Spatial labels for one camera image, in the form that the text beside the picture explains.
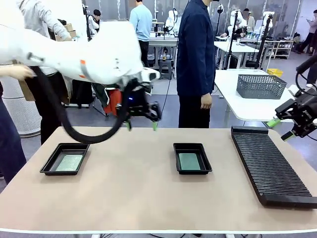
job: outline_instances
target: black ribbed tray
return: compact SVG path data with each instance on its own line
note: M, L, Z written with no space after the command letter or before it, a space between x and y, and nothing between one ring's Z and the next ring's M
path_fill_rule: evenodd
M317 208L296 172L263 127L233 126L231 136L262 205Z

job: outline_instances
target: gray floor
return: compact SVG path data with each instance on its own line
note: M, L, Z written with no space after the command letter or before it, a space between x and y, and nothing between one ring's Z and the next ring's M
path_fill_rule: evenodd
M295 80L295 68L304 62L308 56L292 54L289 60L276 59L272 61L271 67L279 68L284 71L282 77L288 84L294 84ZM167 92L169 81L167 79L160 80L155 84L156 94L152 95L150 101L158 101L163 106L165 101L165 95ZM170 92L166 100L162 121L159 123L159 127L177 127L178 126L178 97L176 94L175 79L170 84ZM213 107L211 109L211 128L223 128L226 102L224 99L220 99L216 94L213 98ZM70 121L74 126L112 126L115 118L110 116L108 118L103 117L95 109L67 109ZM238 120L233 113L230 114L229 127L232 125L243 125L244 122ZM144 118L133 118L133 127L147 126L151 127L152 123ZM261 122L249 121L245 123L245 126L264 126ZM280 134L288 132L292 127L291 123L282 123L278 125L275 130ZM295 147L307 160L307 162L317 171L317 147L316 142L309 138L299 139L293 138L289 140L289 143ZM29 160L32 155L40 147L40 137L33 137L28 139L22 139L22 146L24 153ZM0 181L0 191L5 188L4 181ZM162 235L166 238L178 238L179 235ZM71 235L31 235L31 234L14 234L0 232L0 238L71 238ZM149 238L147 235L112 235L111 238ZM223 235L203 235L204 238L223 238ZM263 238L316 238L317 233L309 234L292 234L292 235L263 235ZM193 235L186 235L185 238L195 238Z

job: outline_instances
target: orange cloth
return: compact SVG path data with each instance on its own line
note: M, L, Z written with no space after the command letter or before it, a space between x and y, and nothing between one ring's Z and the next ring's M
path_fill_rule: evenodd
M107 93L110 98L110 103L104 108L104 111L105 113L113 113L117 116L116 106L118 103L122 102L122 94L119 90L110 90L107 91Z

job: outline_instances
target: person's hand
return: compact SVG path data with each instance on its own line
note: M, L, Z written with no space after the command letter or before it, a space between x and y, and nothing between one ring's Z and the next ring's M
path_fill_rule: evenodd
M72 41L72 38L70 36L67 36L64 41Z
M8 69L8 76L22 81L26 78L33 78L34 72L27 66L16 64L10 66Z
M203 95L201 109L210 109L211 105L212 105L212 97L210 93Z

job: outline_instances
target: yellow container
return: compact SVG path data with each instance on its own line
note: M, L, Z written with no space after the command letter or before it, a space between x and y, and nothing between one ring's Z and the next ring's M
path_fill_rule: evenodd
M283 75L283 71L279 70L278 68L268 68L267 73L269 75L275 75L279 78L282 77L282 75Z

